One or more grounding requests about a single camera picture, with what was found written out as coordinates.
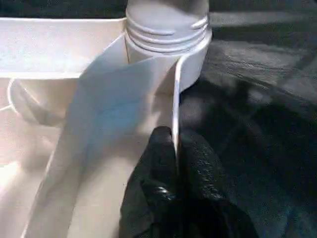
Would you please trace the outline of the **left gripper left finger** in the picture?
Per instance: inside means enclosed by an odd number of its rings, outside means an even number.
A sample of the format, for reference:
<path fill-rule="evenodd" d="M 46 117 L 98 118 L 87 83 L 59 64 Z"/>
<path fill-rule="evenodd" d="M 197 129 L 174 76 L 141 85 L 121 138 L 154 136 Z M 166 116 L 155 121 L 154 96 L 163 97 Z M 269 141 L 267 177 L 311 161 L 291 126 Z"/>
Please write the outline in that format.
<path fill-rule="evenodd" d="M 177 182 L 171 129 L 156 127 L 127 182 L 119 237 L 179 238 Z"/>

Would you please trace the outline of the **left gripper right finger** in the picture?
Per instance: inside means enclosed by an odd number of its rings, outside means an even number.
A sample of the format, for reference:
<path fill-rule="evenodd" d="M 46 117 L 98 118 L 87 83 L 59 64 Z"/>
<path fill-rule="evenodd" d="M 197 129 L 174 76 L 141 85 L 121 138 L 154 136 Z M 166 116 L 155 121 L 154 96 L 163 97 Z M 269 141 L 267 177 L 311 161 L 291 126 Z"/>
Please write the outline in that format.
<path fill-rule="evenodd" d="M 230 201 L 220 159 L 199 134 L 180 134 L 179 172 L 185 234 L 198 238 L 257 238 L 251 218 Z"/>

